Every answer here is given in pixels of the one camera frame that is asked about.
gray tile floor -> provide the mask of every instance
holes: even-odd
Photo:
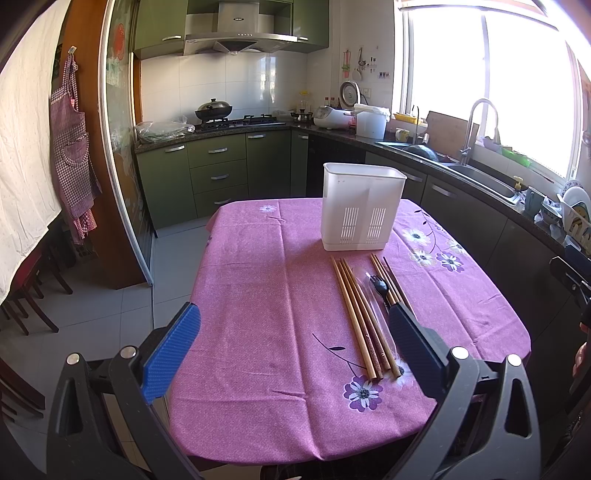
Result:
[[[204,221],[159,231],[154,251],[154,288],[147,284],[111,290],[100,261],[64,270],[74,293],[66,295],[50,275],[41,286],[40,307],[60,328],[52,333],[25,306],[25,336],[13,320],[0,319],[0,358],[46,397],[43,419],[19,410],[8,427],[29,458],[43,471],[46,464],[47,420],[53,394],[66,356],[81,353],[87,360],[110,358],[129,344],[140,344],[152,329],[166,325],[189,299],[209,233]],[[240,477],[257,479],[259,467],[224,466],[205,473],[207,480]]]

checkered apron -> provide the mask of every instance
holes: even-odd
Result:
[[[78,65],[69,54],[61,87],[51,94],[51,168],[53,182],[68,214],[74,243],[81,244],[96,228],[90,208],[101,193],[89,159],[89,138],[83,112],[78,111]]]

white curtain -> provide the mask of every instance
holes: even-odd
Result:
[[[61,211],[50,173],[49,97],[69,4],[57,0],[40,15],[0,73],[0,303]]]

kitchen counter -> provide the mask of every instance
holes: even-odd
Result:
[[[327,130],[325,128],[319,128],[316,125],[299,125],[294,124],[293,122],[287,122],[285,125],[249,125],[247,127],[236,127],[205,132],[196,131],[195,133],[188,134],[180,139],[176,138],[174,140],[150,144],[142,144],[140,142],[137,142],[135,144],[135,152],[139,154],[155,150],[157,148],[182,144],[194,140],[202,140],[204,138],[222,137],[224,135],[243,134],[257,131],[272,131],[286,129],[295,129],[302,132],[308,132],[331,140],[340,141],[352,145],[354,147],[362,148],[365,151],[374,153],[376,155],[380,155],[384,158],[389,158],[390,160],[396,161],[409,168],[414,168],[415,170],[431,175],[434,178],[437,178],[441,181],[445,181],[449,185],[464,191],[468,195],[471,195],[474,198],[486,203],[490,207],[497,210],[499,213],[505,215],[508,219],[512,220],[517,225],[525,229],[532,236],[537,238],[547,248],[552,250],[552,252],[554,252],[556,255],[562,256],[564,254],[564,247],[550,236],[548,230],[539,227],[534,223],[532,219],[526,217],[525,215],[517,211],[515,206],[503,202],[498,197],[494,196],[492,193],[489,193],[489,191],[484,189],[483,187],[480,187],[472,183],[465,177],[434,162],[423,159],[412,153],[407,153],[401,150],[392,150],[390,148],[383,147],[381,145],[376,144],[377,140],[373,138],[359,137],[355,135],[355,133],[352,131]],[[384,141],[395,141],[393,136],[394,135],[390,132],[386,132]]]

pink tablecloth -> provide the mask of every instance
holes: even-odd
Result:
[[[366,382],[320,240],[321,209],[321,199],[236,202],[212,219],[191,297],[202,327],[170,398],[170,428],[188,455],[334,459],[406,437],[431,413],[434,401],[403,362],[398,380]],[[373,272],[369,253],[339,255]],[[417,205],[402,200],[383,255],[418,320],[448,345],[493,361],[530,352],[499,290]],[[356,393],[364,386],[369,400]]]

